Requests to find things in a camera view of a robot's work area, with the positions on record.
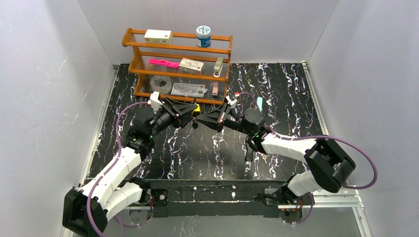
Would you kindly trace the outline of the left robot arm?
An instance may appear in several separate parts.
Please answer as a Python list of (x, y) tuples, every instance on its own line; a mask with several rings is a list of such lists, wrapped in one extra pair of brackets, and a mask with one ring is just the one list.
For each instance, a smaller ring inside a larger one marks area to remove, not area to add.
[(108, 222), (142, 199), (150, 184), (133, 178), (120, 183), (153, 149), (153, 137), (169, 126), (184, 128), (200, 113), (198, 104), (165, 98), (137, 102), (134, 121), (124, 139), (116, 129), (118, 152), (89, 183), (64, 197), (63, 227), (83, 237), (101, 237)]

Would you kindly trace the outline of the yellow padlock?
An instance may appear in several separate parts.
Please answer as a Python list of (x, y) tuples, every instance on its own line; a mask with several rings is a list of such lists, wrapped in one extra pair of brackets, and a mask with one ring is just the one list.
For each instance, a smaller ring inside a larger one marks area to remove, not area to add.
[(201, 114), (201, 109), (200, 109), (200, 105), (196, 104), (197, 108), (192, 112), (192, 127), (193, 129), (197, 129), (198, 128), (198, 122), (197, 122), (197, 117)]

